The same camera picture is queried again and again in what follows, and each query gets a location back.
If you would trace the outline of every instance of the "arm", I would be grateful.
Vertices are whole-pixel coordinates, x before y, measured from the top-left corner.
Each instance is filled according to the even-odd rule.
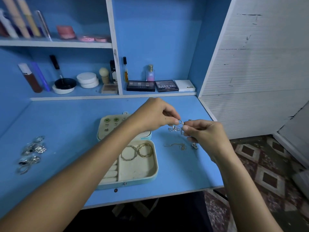
[[[237,226],[252,232],[282,232],[249,173],[235,154],[221,123],[187,121],[183,130],[189,140],[198,142],[218,165]]]
[[[0,220],[0,231],[63,231],[128,143],[139,133],[178,124],[176,110],[150,98],[126,121]]]

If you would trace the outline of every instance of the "pink compact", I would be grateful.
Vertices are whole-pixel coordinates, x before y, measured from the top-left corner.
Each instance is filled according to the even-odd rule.
[[[74,39],[76,37],[72,26],[57,25],[57,31],[62,39]]]
[[[79,36],[78,40],[90,42],[90,41],[94,41],[95,38],[92,36]]]
[[[110,38],[110,36],[96,36],[95,41],[108,42]]]

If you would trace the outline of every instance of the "patterned floor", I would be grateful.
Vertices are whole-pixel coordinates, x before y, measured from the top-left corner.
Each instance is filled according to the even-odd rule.
[[[271,136],[231,140],[231,144],[269,210],[295,211],[309,226],[308,200],[291,179],[305,168]],[[237,231],[224,187],[204,191],[204,196],[214,232]]]

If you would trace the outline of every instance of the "blue pen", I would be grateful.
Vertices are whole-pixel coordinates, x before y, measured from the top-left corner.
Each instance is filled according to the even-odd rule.
[[[36,70],[37,74],[39,75],[39,77],[40,77],[40,79],[41,79],[41,81],[42,81],[42,83],[43,83],[43,85],[44,85],[44,88],[45,88],[48,92],[50,92],[50,87],[48,86],[48,83],[47,83],[47,81],[45,80],[45,77],[43,76],[43,74],[42,74],[42,72],[41,72],[41,70],[40,70],[38,64],[37,64],[36,62],[31,62],[31,65],[32,65],[32,67],[34,68],[34,70]]]

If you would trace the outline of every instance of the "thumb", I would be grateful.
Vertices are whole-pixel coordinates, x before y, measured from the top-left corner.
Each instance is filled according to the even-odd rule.
[[[186,134],[190,135],[191,137],[196,138],[196,137],[198,136],[199,130],[197,130],[197,129],[193,128],[193,127],[190,127],[190,126],[188,126],[188,125],[184,125],[184,126],[182,127],[182,129],[183,129],[183,131],[184,131]]]
[[[177,125],[179,124],[179,120],[172,116],[164,116],[164,125]]]

